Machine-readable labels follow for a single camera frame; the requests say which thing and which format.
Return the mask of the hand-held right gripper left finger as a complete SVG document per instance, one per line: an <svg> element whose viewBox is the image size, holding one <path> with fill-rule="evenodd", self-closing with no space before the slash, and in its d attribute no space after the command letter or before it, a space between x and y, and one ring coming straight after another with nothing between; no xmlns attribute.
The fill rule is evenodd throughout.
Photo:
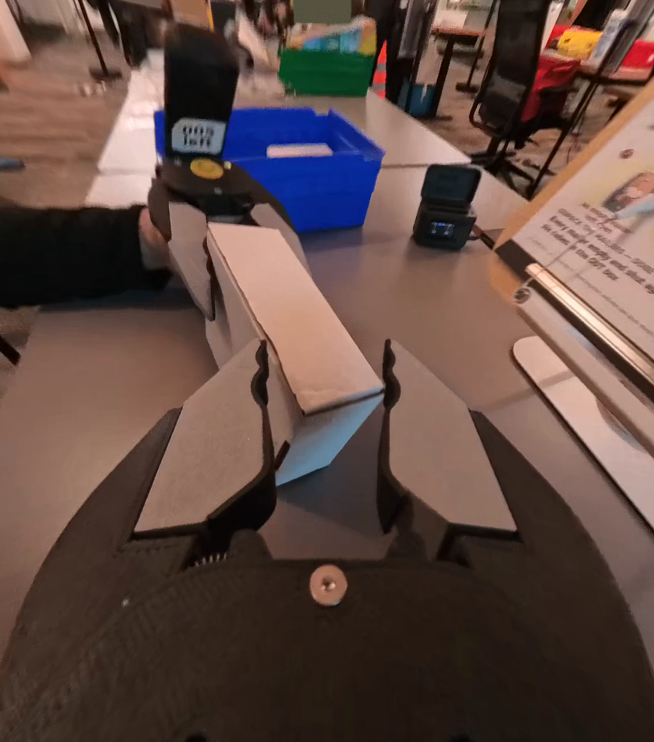
<svg viewBox="0 0 654 742"><path fill-rule="evenodd" d="M257 531L276 506L267 344L252 340L183 404L136 536Z"/></svg>

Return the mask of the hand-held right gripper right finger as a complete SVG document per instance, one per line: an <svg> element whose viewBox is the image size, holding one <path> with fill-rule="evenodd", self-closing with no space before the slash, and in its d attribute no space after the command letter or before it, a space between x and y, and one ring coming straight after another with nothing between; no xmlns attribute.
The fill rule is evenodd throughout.
<svg viewBox="0 0 654 742"><path fill-rule="evenodd" d="M518 527L472 412L407 349L387 340L377 510L396 546L450 558L463 536L516 541Z"/></svg>

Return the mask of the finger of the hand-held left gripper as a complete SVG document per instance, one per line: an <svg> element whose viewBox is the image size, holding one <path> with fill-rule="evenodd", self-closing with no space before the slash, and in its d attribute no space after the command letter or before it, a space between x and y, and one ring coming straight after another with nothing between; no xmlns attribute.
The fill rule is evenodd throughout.
<svg viewBox="0 0 654 742"><path fill-rule="evenodd" d="M186 204L169 205L171 260L194 303L206 320L215 320L215 272L207 248L208 221L203 212Z"/></svg>
<svg viewBox="0 0 654 742"><path fill-rule="evenodd" d="M253 206L250 211L250 218L259 227L276 229L288 243L305 271L311 274L300 238L289 225L289 222L273 206Z"/></svg>

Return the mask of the blue plastic bin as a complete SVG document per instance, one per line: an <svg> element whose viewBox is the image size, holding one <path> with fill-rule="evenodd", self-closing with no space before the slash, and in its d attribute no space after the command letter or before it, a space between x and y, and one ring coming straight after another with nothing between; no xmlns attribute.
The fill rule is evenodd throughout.
<svg viewBox="0 0 654 742"><path fill-rule="evenodd" d="M333 155L267 158L268 145L291 143L325 143ZM246 107L231 114L223 154L281 202L302 234L363 225L384 150L333 108Z"/></svg>

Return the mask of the white cardboard mailer box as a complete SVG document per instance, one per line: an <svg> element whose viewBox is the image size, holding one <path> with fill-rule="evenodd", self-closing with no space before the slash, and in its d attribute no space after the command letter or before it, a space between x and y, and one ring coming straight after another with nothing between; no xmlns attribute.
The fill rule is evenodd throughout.
<svg viewBox="0 0 654 742"><path fill-rule="evenodd" d="M331 157L332 149L325 143L271 144L267 146L268 159L299 159Z"/></svg>
<svg viewBox="0 0 654 742"><path fill-rule="evenodd" d="M218 367L267 344L276 484L329 466L383 399L384 385L291 246L274 228L210 223Z"/></svg>

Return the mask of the person's left forearm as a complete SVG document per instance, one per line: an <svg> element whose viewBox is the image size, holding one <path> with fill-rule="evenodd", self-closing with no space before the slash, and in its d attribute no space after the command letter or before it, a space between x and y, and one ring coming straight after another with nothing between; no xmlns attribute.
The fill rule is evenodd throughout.
<svg viewBox="0 0 654 742"><path fill-rule="evenodd" d="M146 271L139 252L144 206L0 207L0 308L157 290L173 270Z"/></svg>

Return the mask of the person's left hand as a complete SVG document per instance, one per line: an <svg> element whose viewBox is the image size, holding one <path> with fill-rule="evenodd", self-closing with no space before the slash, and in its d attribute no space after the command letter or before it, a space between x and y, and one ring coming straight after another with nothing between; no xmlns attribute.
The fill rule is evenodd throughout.
<svg viewBox="0 0 654 742"><path fill-rule="evenodd" d="M140 211L138 218L138 241L141 261L146 271L170 268L168 242L154 225L146 207Z"/></svg>

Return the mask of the green plastic bin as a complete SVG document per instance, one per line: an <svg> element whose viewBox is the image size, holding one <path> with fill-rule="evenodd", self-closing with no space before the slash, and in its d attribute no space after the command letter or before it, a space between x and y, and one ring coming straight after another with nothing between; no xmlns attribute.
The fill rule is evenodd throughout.
<svg viewBox="0 0 654 742"><path fill-rule="evenodd" d="M375 58L359 53L304 51L285 48L279 55L278 77L291 96L366 96Z"/></svg>

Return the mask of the black charging case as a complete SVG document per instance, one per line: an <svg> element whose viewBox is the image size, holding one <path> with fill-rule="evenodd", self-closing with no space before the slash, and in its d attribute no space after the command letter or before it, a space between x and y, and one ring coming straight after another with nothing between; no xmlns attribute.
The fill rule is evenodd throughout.
<svg viewBox="0 0 654 742"><path fill-rule="evenodd" d="M421 188L412 239L418 246L461 251L472 236L481 171L471 165L430 165Z"/></svg>

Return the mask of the instruction sheet on stand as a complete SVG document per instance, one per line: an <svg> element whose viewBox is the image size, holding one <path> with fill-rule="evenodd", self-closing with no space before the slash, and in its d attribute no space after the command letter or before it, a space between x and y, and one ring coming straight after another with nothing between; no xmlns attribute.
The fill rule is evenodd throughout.
<svg viewBox="0 0 654 742"><path fill-rule="evenodd" d="M654 80L634 100L653 95ZM493 276L534 333L514 344L514 360L654 533L654 362L513 241L634 115L634 100L513 218Z"/></svg>

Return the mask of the blue bucket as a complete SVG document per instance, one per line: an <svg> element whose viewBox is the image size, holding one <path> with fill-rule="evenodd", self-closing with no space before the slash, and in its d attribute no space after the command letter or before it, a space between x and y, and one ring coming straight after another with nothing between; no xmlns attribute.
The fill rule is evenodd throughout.
<svg viewBox="0 0 654 742"><path fill-rule="evenodd" d="M405 113L416 119L430 119L436 111L436 85L419 85L409 83L404 86Z"/></svg>

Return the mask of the colourful printed pack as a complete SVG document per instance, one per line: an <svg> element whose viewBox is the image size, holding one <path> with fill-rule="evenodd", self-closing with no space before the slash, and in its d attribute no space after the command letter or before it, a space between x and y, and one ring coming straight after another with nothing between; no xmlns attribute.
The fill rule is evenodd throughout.
<svg viewBox="0 0 654 742"><path fill-rule="evenodd" d="M358 15L346 24L295 24L285 47L373 56L377 51L377 24L365 15Z"/></svg>

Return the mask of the black mesh office chair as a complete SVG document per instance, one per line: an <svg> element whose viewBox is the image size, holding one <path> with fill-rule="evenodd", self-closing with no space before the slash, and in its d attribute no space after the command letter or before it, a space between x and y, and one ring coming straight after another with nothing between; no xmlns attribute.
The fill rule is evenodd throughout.
<svg viewBox="0 0 654 742"><path fill-rule="evenodd" d="M544 122L522 123L521 115L533 87L538 61L549 36L545 34L550 2L503 1L499 3L496 34L489 64L470 109L470 124L488 136L485 150L473 153L473 164L480 165L509 187L514 177L527 183L524 195L531 198L543 176L550 174L554 154L536 175L524 170L513 159L541 131L563 134L569 119L563 114Z"/></svg>

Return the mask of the printed instruction sheet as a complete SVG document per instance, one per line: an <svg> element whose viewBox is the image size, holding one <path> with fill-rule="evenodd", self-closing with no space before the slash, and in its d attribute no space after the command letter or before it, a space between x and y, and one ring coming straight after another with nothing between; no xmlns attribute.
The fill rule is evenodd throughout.
<svg viewBox="0 0 654 742"><path fill-rule="evenodd" d="M654 95L513 241L654 362Z"/></svg>

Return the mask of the red bag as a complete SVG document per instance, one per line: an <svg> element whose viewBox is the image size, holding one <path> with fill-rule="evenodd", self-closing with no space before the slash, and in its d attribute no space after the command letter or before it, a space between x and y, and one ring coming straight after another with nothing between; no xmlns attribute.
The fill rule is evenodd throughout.
<svg viewBox="0 0 654 742"><path fill-rule="evenodd" d="M543 53L539 57L533 87L521 115L522 123L559 118L564 111L581 60Z"/></svg>

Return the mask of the yellow case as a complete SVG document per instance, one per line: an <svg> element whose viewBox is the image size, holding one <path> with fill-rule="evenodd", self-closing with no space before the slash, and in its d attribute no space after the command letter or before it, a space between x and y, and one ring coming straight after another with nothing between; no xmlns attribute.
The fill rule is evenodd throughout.
<svg viewBox="0 0 654 742"><path fill-rule="evenodd" d="M556 52L567 58L587 60L598 45L602 32L571 26L558 37Z"/></svg>

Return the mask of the red storage bin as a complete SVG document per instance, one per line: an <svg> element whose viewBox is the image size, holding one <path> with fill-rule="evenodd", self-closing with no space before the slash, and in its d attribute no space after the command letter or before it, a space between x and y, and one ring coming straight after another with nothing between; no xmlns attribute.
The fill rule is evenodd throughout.
<svg viewBox="0 0 654 742"><path fill-rule="evenodd" d="M621 70L651 71L654 67L654 41L637 39L623 59Z"/></svg>

